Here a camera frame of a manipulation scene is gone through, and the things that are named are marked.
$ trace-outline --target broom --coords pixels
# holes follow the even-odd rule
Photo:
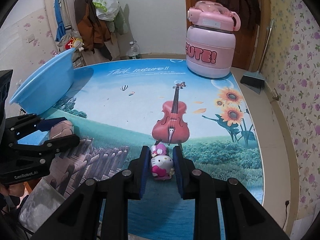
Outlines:
[[[258,71],[256,71],[256,72],[247,71],[244,73],[244,75],[242,76],[242,78],[240,80],[241,84],[247,85],[247,87],[256,91],[258,94],[260,93],[261,89],[264,88],[264,77],[260,74],[260,72],[262,69],[264,57],[267,52],[267,47],[268,47],[268,43],[269,43],[269,39],[270,39],[270,35],[271,35],[271,30],[272,30],[274,22],[275,22],[274,19],[272,19],[270,22],[269,35],[268,35],[266,45],[264,47],[264,51],[262,54],[262,58],[261,58],[261,62],[260,62]]]

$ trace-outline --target violin neck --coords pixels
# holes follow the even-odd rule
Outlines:
[[[177,86],[174,92],[173,104],[171,109],[172,114],[178,113],[178,102],[179,102],[179,87]]]

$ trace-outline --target human hand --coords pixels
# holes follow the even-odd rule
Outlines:
[[[23,183],[18,183],[18,184],[14,184],[9,186],[9,188],[7,189],[5,186],[3,186],[0,183],[0,193],[4,196],[16,196],[16,197],[22,197],[24,194],[24,184]]]

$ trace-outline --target brown jacket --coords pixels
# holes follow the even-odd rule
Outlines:
[[[260,24],[260,6],[258,0],[216,0],[230,11],[236,12],[241,20],[241,26],[249,30],[254,29],[255,24]]]
[[[92,0],[75,0],[75,16],[84,48],[93,51],[94,49],[108,51],[104,42],[111,39],[110,32],[105,22],[98,19]]]

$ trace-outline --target violin body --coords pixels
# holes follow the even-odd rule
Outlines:
[[[162,143],[179,144],[189,139],[190,131],[188,124],[183,121],[182,116],[186,113],[187,105],[178,101],[177,113],[172,113],[174,101],[166,101],[162,105],[164,117],[158,120],[153,127],[152,136],[155,140],[161,140]]]

